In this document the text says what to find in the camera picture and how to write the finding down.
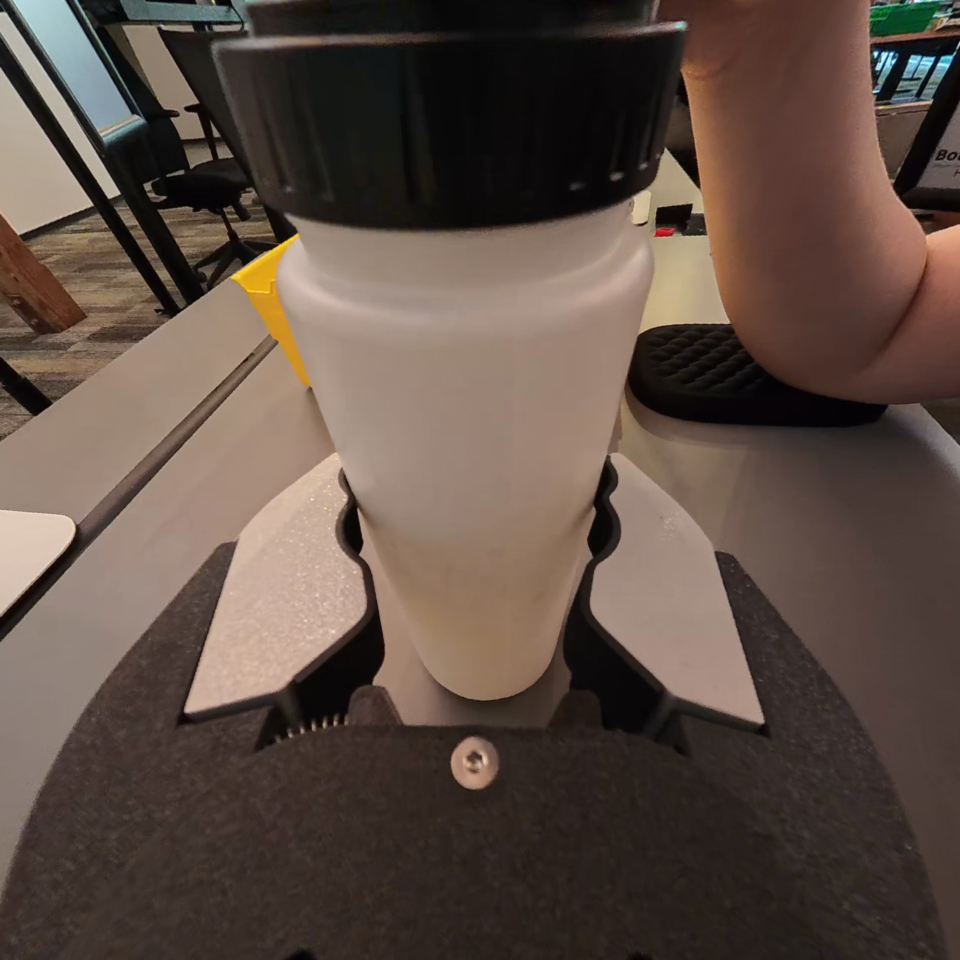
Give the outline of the white board panel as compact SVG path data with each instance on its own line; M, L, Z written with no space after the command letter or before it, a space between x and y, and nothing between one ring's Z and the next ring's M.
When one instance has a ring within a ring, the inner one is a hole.
M100 155L110 157L147 132L133 95L78 2L2 5Z

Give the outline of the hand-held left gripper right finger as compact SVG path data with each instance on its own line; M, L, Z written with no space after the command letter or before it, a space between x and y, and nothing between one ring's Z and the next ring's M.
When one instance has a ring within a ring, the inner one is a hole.
M714 546L633 462L606 458L589 559L563 628L570 689L605 730L660 736L676 716L757 734L760 696Z

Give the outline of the dark workbench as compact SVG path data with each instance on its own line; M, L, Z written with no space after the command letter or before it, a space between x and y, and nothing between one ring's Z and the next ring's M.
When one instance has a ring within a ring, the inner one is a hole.
M873 39L874 101L878 105L930 101L952 65L958 44L958 27Z

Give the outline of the black metal frame leg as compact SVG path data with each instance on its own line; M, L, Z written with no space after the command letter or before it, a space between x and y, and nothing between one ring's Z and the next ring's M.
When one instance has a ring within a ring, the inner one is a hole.
M35 57L11 18L6 13L3 5L2 14L6 16L12 28L16 30L19 37L26 44L30 50L30 54ZM132 145L146 137L149 132L149 125L147 131L145 131L139 139L129 142L122 150L110 156L100 154L94 149L90 139L86 136L64 97L55 88L51 78L49 78L44 71L39 60L37 58L36 60L58 95L66 103L67 109L78 123L94 155L109 174L123 202L132 213L140 230L145 235L146 240L158 257L159 262L170 280L174 283L178 294L180 294L186 306L194 304L205 294L205 290L195 277L184 253L177 244L166 222L163 220L160 210L157 209L148 197L143 182L137 179L134 166L130 161L129 154ZM126 224L121 220L119 214L114 209L113 203L107 198L105 191L101 188L99 180L90 172L87 163L80 156L71 138L64 132L48 102L42 93L37 90L36 85L31 80L25 67L23 67L17 54L6 41L6 38L2 38L2 72L28 108L30 114L39 126L41 126L43 133L54 147L54 150L56 150L65 161L75 180L93 203L94 208L100 213L102 221L108 226L110 232L118 241L130 262L138 271L141 278L147 283L150 292L154 295L162 309L169 316L175 316L182 310L182 306L176 300L174 294L167 288L152 261L141 246L139 246L138 241L126 227Z

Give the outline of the green crate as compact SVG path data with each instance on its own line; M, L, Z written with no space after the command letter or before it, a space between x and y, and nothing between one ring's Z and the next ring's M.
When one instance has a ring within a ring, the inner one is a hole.
M942 1L888 2L870 7L870 36L873 39L914 35L930 29L939 15Z

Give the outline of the black office chair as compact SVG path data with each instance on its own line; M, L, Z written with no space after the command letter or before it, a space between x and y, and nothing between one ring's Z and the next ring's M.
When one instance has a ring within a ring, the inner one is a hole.
M219 156L207 109L195 102L186 105L185 110L198 117L211 159L183 172L160 177L152 183L151 190L159 198L154 204L159 210L206 211L222 221L226 242L192 267L195 278L208 291L222 280L235 262L245 267L279 243L243 239L237 234L228 210L233 210L239 221L251 219L251 213L241 202L241 197L252 189L252 184L234 157Z

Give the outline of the white stand base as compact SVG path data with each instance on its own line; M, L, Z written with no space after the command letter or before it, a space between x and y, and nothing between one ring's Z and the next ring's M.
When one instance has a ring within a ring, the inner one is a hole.
M65 554L76 534L76 523L64 514L1 510L2 615Z

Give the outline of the person's right forearm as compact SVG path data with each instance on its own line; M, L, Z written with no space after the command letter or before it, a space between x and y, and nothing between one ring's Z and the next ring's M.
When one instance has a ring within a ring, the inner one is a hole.
M719 295L773 377L852 402L959 396L958 226L886 173L869 3L661 2L688 94Z

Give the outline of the white plastic bottle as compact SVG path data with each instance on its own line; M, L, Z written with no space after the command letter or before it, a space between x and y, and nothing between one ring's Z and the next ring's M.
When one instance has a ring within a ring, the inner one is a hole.
M634 202L393 231L294 218L277 289L419 658L494 701L546 672L654 260Z

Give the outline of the wooden easel post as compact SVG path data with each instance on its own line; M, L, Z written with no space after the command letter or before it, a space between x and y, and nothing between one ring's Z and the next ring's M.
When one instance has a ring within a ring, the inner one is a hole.
M1 216L1 295L36 334L59 334L87 318L54 274Z

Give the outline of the black framed sign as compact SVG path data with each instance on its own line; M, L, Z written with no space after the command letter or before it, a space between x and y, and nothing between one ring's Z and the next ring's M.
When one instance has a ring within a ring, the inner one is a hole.
M942 89L930 105L894 179L913 210L959 210L958 90Z

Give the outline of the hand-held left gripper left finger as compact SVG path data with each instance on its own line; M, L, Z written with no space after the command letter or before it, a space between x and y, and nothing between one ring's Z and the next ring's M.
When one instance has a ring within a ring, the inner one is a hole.
M183 717L266 708L282 730L346 719L385 643L372 571L341 459L329 456L239 535Z

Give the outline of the black bottle lid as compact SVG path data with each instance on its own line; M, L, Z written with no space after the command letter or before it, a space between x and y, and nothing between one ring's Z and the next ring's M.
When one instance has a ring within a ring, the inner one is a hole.
M213 56L267 206L453 231L627 201L664 152L687 27L658 2L254 2Z

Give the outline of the yellow plastic bin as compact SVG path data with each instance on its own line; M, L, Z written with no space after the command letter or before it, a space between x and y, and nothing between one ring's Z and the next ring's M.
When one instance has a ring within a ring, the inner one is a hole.
M291 248L298 234L262 253L249 264L234 272L231 280L245 292L254 310L270 336L285 354L300 382L310 387L308 374L296 345L289 321L278 292L278 270L284 254Z

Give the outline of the grey side table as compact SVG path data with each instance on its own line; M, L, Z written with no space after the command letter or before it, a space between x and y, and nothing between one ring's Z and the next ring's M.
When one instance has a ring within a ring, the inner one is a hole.
M650 236L655 232L658 207L691 204L694 212L704 211L699 188L667 150L649 190L652 193L650 220L637 228ZM641 330L679 324L728 323L716 285L707 236L653 237L651 249L654 279Z

